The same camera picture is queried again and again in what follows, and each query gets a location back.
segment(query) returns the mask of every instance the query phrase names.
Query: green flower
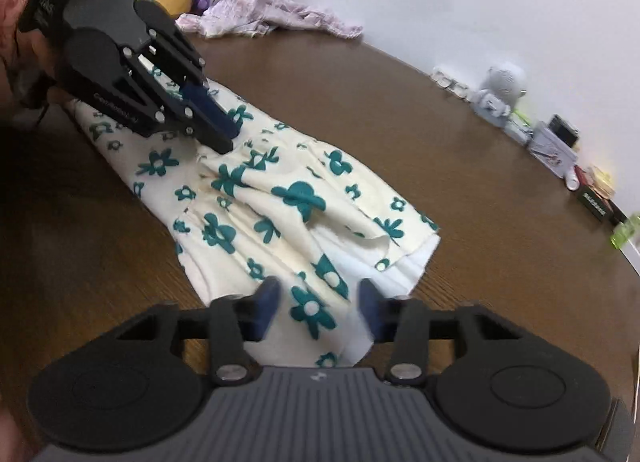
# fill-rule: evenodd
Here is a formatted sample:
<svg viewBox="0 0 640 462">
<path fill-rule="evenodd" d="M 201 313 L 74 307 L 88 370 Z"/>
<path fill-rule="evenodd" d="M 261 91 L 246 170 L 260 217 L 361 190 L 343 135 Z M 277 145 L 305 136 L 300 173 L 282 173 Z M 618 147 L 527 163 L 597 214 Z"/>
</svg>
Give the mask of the green flower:
<svg viewBox="0 0 640 462">
<path fill-rule="evenodd" d="M 402 238 L 404 236 L 404 231 L 398 229 L 402 220 L 398 219 L 392 223 L 390 219 L 386 219 L 385 223 L 382 223 L 379 218 L 374 218 L 373 221 L 382 227 L 391 238 Z"/>
<path fill-rule="evenodd" d="M 362 193 L 358 189 L 357 184 L 354 184 L 353 186 L 345 187 L 344 192 L 347 194 L 351 193 L 351 200 L 355 200 L 356 198 L 360 198 L 362 196 Z"/>
<path fill-rule="evenodd" d="M 89 126 L 89 132 L 95 142 L 103 133 L 113 133 L 113 129 L 111 128 L 111 122 L 96 122 Z"/>
<path fill-rule="evenodd" d="M 233 254 L 236 248 L 232 242 L 236 237 L 236 230 L 230 225 L 218 225 L 218 217 L 212 213 L 204 215 L 207 225 L 202 231 L 202 239 L 210 246 L 219 245 L 227 254 Z"/>
<path fill-rule="evenodd" d="M 391 208 L 394 211 L 404 211 L 404 206 L 406 205 L 406 200 L 402 200 L 402 198 L 394 197 L 394 201 L 391 202 Z"/>
<path fill-rule="evenodd" d="M 187 234 L 187 233 L 191 232 L 191 228 L 187 227 L 187 224 L 184 223 L 182 220 L 175 220 L 175 222 L 174 222 L 174 231 L 176 233 Z"/>
<path fill-rule="evenodd" d="M 248 119 L 249 121 L 252 121 L 254 119 L 254 116 L 251 113 L 245 112 L 245 110 L 246 106 L 244 104 L 241 104 L 237 108 L 232 108 L 226 112 L 227 116 L 236 123 L 236 127 L 238 129 L 240 129 L 242 127 L 242 124 L 244 124 L 243 119 Z"/>
<path fill-rule="evenodd" d="M 308 222 L 311 218 L 311 211 L 314 207 L 324 211 L 326 209 L 326 203 L 324 199 L 314 194 L 314 188 L 312 188 L 306 182 L 293 182 L 289 189 L 284 187 L 274 187 L 271 190 L 271 194 L 282 198 L 282 201 L 287 206 L 294 206 L 298 208 L 298 211 L 302 215 L 302 221 Z"/>
<path fill-rule="evenodd" d="M 226 209 L 227 211 L 229 210 L 229 206 L 233 203 L 231 200 L 225 197 L 218 197 L 216 198 L 216 201 L 218 202 L 218 205 L 220 207 Z"/>
<path fill-rule="evenodd" d="M 331 162 L 329 162 L 329 169 L 331 169 L 334 175 L 340 176 L 342 173 L 351 173 L 353 171 L 353 167 L 346 160 L 342 160 L 342 151 L 336 149 L 332 151 L 330 154 L 324 152 L 324 156 L 326 156 Z"/>
<path fill-rule="evenodd" d="M 331 263 L 325 254 L 320 257 L 317 264 L 312 263 L 311 265 L 316 269 L 316 275 L 319 278 L 324 279 L 324 282 L 328 286 L 334 289 L 343 298 L 348 299 L 349 287 L 347 287 L 347 284 L 340 277 L 340 274 L 335 270 L 334 264 Z"/>
<path fill-rule="evenodd" d="M 145 186 L 144 182 L 133 182 L 133 194 L 138 198 L 142 197 L 142 188 Z"/>
<path fill-rule="evenodd" d="M 153 176 L 158 173 L 159 177 L 163 177 L 166 175 L 166 169 L 168 167 L 178 166 L 180 162 L 171 158 L 171 148 L 168 147 L 162 153 L 158 153 L 158 151 L 152 151 L 149 153 L 149 162 L 138 164 L 140 171 L 136 172 L 136 175 L 142 175 L 143 173 L 148 173 L 149 176 Z"/>
<path fill-rule="evenodd" d="M 309 171 L 311 171 L 311 174 L 316 177 L 316 178 L 322 178 L 318 173 L 316 173 L 315 171 L 313 171 L 313 169 L 311 169 L 309 166 L 306 167 Z"/>
<path fill-rule="evenodd" d="M 338 364 L 338 358 L 335 356 L 333 352 L 327 352 L 320 357 L 316 361 L 316 366 L 318 368 L 335 368 L 335 365 Z"/>
<path fill-rule="evenodd" d="M 273 225 L 273 222 L 271 222 L 267 217 L 256 222 L 254 225 L 254 231 L 256 233 L 264 233 L 264 238 L 262 239 L 264 243 L 270 243 L 274 233 L 278 238 L 281 236 L 280 231 L 276 229 L 276 226 Z"/>
<path fill-rule="evenodd" d="M 226 164 L 222 164 L 222 166 L 218 168 L 220 178 L 213 180 L 211 187 L 218 191 L 225 191 L 225 193 L 230 197 L 234 197 L 234 188 L 236 186 L 248 187 L 246 184 L 242 183 L 242 174 L 244 174 L 245 169 L 246 168 L 244 166 L 238 166 L 229 173 L 229 169 L 226 167 Z"/>
<path fill-rule="evenodd" d="M 122 146 L 124 146 L 124 144 L 122 142 L 120 142 L 119 140 L 110 140 L 107 143 L 107 149 L 110 149 L 111 151 L 117 151 Z"/>
<path fill-rule="evenodd" d="M 195 191 L 193 191 L 189 186 L 182 186 L 180 189 L 174 191 L 174 195 L 178 197 L 179 201 L 184 199 L 193 200 L 196 197 Z"/>
<path fill-rule="evenodd" d="M 257 169 L 260 171 L 265 171 L 267 169 L 267 162 L 272 164 L 277 164 L 280 161 L 280 157 L 276 156 L 276 151 L 278 150 L 278 146 L 272 147 L 269 153 L 260 153 L 255 149 L 252 149 L 249 153 L 251 155 L 251 160 L 242 162 L 250 169 Z"/>
<path fill-rule="evenodd" d="M 249 276 L 253 279 L 264 279 L 264 267 L 260 263 L 255 263 L 255 260 L 250 257 L 246 265 L 249 267 Z"/>
<path fill-rule="evenodd" d="M 379 262 L 376 263 L 376 270 L 383 272 L 383 270 L 389 268 L 389 263 L 390 262 L 386 257 L 382 258 Z"/>
<path fill-rule="evenodd" d="M 423 213 L 423 212 L 419 211 L 419 212 L 418 212 L 418 214 L 420 215 L 420 219 L 421 219 L 424 223 L 428 223 L 431 229 L 433 229 L 434 231 L 437 231 L 437 230 L 439 229 L 438 224 L 437 224 L 437 223 L 432 222 L 432 221 L 429 219 L 429 217 L 428 217 L 425 213 Z"/>
<path fill-rule="evenodd" d="M 291 308 L 289 315 L 295 321 L 305 321 L 313 339 L 317 340 L 320 337 L 319 326 L 327 330 L 335 328 L 334 318 L 324 309 L 326 305 L 311 290 L 302 290 L 295 286 L 291 288 L 291 295 L 298 305 Z"/>
</svg>

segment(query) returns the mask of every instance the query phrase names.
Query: brown wooden table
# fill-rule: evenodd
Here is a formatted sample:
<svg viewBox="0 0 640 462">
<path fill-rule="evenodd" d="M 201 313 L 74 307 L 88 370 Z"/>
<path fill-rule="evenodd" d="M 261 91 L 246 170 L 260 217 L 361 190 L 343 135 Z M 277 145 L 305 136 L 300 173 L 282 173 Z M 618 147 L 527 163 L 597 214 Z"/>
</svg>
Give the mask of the brown wooden table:
<svg viewBox="0 0 640 462">
<path fill-rule="evenodd" d="M 441 225 L 417 297 L 482 302 L 593 365 L 631 405 L 640 278 L 610 227 L 523 148 L 355 42 L 277 32 L 197 45 L 210 77 L 356 156 Z M 199 302 L 168 232 L 61 112 L 36 133 L 0 129 L 0 184 L 0 393 L 37 444 L 25 395 L 39 369 L 154 302 Z M 202 346 L 189 352 L 202 369 Z"/>
</svg>

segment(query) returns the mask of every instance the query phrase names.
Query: metal screw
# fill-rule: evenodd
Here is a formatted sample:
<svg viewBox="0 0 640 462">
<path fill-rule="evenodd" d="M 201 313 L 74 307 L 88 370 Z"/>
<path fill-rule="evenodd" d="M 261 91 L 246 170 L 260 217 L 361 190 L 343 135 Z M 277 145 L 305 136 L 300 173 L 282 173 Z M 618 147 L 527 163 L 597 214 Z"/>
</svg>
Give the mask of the metal screw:
<svg viewBox="0 0 640 462">
<path fill-rule="evenodd" d="M 223 365 L 217 369 L 216 375 L 222 381 L 240 381 L 246 377 L 247 371 L 241 365 Z"/>
<path fill-rule="evenodd" d="M 403 381 L 417 379 L 422 375 L 420 366 L 412 365 L 411 363 L 399 363 L 398 365 L 393 365 L 389 371 L 396 379 L 402 379 Z"/>
</svg>

